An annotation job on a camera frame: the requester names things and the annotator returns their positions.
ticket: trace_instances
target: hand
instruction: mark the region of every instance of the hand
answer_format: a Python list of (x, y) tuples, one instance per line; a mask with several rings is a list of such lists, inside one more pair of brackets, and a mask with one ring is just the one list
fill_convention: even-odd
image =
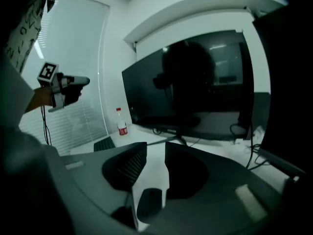
[(31, 99), (25, 113), (30, 112), (41, 106), (52, 106), (51, 96), (52, 89), (50, 87), (41, 87), (34, 90), (35, 94)]
[(34, 97), (37, 98), (37, 101), (40, 104), (40, 106), (44, 105), (52, 106), (51, 96), (52, 96), (51, 87), (41, 87), (35, 89)]

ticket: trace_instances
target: window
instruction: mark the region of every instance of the window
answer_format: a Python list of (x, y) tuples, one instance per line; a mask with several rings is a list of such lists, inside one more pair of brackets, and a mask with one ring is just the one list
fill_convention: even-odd
[[(86, 76), (90, 84), (79, 100), (64, 109), (48, 113), (46, 121), (52, 145), (60, 155), (108, 134), (99, 95), (99, 48), (108, 7), (91, 0), (56, 0), (46, 8), (42, 30), (22, 73), (33, 89), (40, 86), (37, 76), (44, 62), (59, 64), (64, 75)], [(20, 129), (45, 144), (40, 108), (25, 114)]]

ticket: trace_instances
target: red bottle label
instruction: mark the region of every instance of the red bottle label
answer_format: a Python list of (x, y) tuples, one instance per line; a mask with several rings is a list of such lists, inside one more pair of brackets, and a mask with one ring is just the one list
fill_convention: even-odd
[(118, 129), (119, 130), (119, 134), (122, 136), (122, 135), (126, 135), (128, 132), (127, 132), (127, 128), (123, 128), (123, 129)]

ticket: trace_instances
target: monitor stand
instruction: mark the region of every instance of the monitor stand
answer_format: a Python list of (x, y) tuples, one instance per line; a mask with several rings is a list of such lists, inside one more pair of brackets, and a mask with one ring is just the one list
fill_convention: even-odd
[(159, 144), (159, 143), (165, 143), (165, 142), (169, 142), (169, 141), (173, 141), (173, 140), (178, 140), (181, 144), (187, 145), (186, 140), (181, 136), (181, 135), (176, 135), (158, 142), (154, 142), (154, 143), (149, 143), (148, 145), (154, 145), (154, 144)]

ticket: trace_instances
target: cable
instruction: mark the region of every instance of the cable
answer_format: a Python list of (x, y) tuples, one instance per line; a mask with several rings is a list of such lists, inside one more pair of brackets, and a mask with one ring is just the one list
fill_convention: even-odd
[(260, 165), (261, 163), (257, 163), (256, 161), (258, 160), (258, 158), (260, 157), (260, 155), (258, 155), (257, 157), (256, 157), (256, 159), (254, 160), (254, 163), (255, 164), (257, 164), (257, 165)]
[(250, 169), (248, 169), (248, 170), (254, 170), (254, 169), (258, 168), (258, 167), (261, 167), (261, 166), (264, 165), (266, 162), (268, 162), (268, 160), (264, 160), (262, 163), (259, 163), (257, 166), (252, 167), (252, 168), (250, 168)]
[(46, 123), (46, 120), (45, 120), (45, 106), (41, 106), (41, 107), (40, 107), (40, 110), (41, 110), (41, 115), (42, 115), (42, 117), (43, 117), (43, 122), (44, 122), (44, 137), (45, 137), (45, 142), (46, 142), (48, 145), (52, 145), (50, 131), (49, 131), (49, 128), (48, 128), (47, 123)]
[(229, 127), (229, 130), (230, 130), (230, 132), (231, 132), (231, 134), (233, 135), (233, 136), (235, 136), (236, 134), (232, 131), (232, 127), (233, 126), (239, 126), (237, 123), (234, 123), (234, 124), (232, 124), (230, 127)]
[(196, 141), (195, 143), (193, 143), (190, 147), (194, 146), (196, 143), (198, 143), (200, 141), (200, 139), (198, 139), (198, 141)]
[(160, 134), (162, 133), (162, 131), (159, 131), (159, 133), (156, 133), (154, 128), (152, 128), (152, 131), (153, 131), (153, 133), (156, 134), (156, 135), (160, 135)]
[(49, 143), (48, 143), (48, 140), (47, 140), (47, 138), (46, 138), (46, 136), (45, 136), (45, 118), (44, 118), (44, 113), (43, 113), (43, 107), (42, 107), (42, 106), (40, 106), (40, 110), (41, 110), (41, 115), (43, 116), (43, 122), (44, 122), (44, 137), (45, 137), (45, 142), (46, 142), (47, 144), (49, 144)]
[(257, 144), (254, 144), (253, 146), (249, 146), (249, 148), (251, 148), (254, 153), (258, 153), (259, 149), (257, 148), (260, 148), (260, 146), (261, 144), (257, 143)]
[(246, 165), (247, 169), (249, 168), (249, 166), (251, 164), (252, 157), (253, 157), (253, 132), (252, 131), (253, 131), (253, 127), (252, 127), (252, 121), (251, 121), (251, 155), (250, 155), (248, 164)]

